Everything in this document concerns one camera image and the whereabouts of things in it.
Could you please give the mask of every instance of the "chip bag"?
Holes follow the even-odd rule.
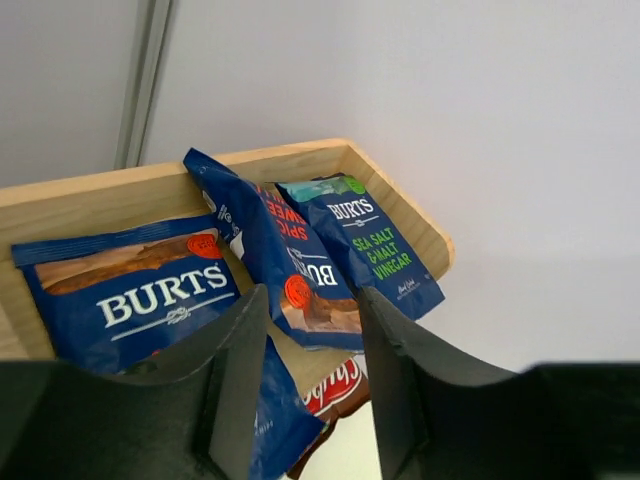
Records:
[[[12,246],[56,354],[119,373],[239,297],[210,215]]]
[[[307,461],[313,452],[329,439],[338,421],[355,413],[369,399],[369,382],[353,358],[344,362],[312,388],[304,396],[304,404],[311,413],[324,421],[327,427],[304,456],[287,472],[287,476],[292,479],[300,478]]]
[[[411,245],[354,177],[338,174],[276,187],[355,288],[377,288],[411,320],[444,300]]]
[[[305,348],[362,351],[358,304],[324,245],[279,195],[191,149],[184,165],[215,226],[255,283],[275,324]]]
[[[276,480],[325,429],[298,395],[293,378],[267,337],[251,454],[250,480]]]

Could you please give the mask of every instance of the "white wall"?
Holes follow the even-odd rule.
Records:
[[[0,187],[113,168],[130,0],[0,2]]]
[[[146,159],[349,136],[446,228],[425,320],[482,358],[640,358],[640,2],[181,2]]]

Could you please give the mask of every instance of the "wooden edge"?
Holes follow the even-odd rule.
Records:
[[[6,356],[7,360],[29,358],[22,342],[20,342],[7,315],[4,313],[2,305],[0,305],[0,346],[4,354],[3,356]]]
[[[378,164],[367,155],[353,140],[340,139],[340,141],[346,143],[346,145],[353,150],[362,160],[364,160],[385,182],[387,182],[408,204],[413,208],[422,218],[424,218],[432,228],[438,232],[438,234],[444,239],[447,244],[447,250],[449,252],[449,265],[447,269],[442,272],[442,275],[447,273],[453,267],[456,258],[456,247],[451,239],[451,236],[436,222],[431,215],[425,212],[420,205],[418,205],[413,198],[407,194],[389,175],[387,175]]]
[[[345,139],[330,138],[326,140],[258,148],[244,152],[221,153],[212,156],[225,165],[237,165],[263,158],[277,158],[308,153],[314,150],[348,146],[349,143]],[[28,203],[94,190],[113,188],[124,184],[143,182],[154,178],[183,175],[185,172],[186,170],[181,162],[168,162],[84,175],[80,177],[70,177],[62,180],[51,180],[48,182],[7,187],[0,189],[0,208],[11,207],[20,203]]]

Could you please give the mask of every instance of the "wooden tray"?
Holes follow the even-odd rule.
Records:
[[[330,139],[214,156],[256,183],[308,180],[345,172],[365,184],[431,273],[454,258],[449,236],[352,142]],[[113,232],[166,218],[207,212],[181,163],[164,163],[0,190],[0,359],[52,358],[53,350],[10,245]],[[225,252],[241,291],[252,285]],[[340,350],[307,352],[273,324],[269,333],[301,393],[346,360]]]

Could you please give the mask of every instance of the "red chip bag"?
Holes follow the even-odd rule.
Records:
[[[305,395],[304,404],[327,427],[287,475],[297,480],[311,454],[333,433],[340,418],[345,418],[369,401],[369,382],[358,364],[350,358]]]

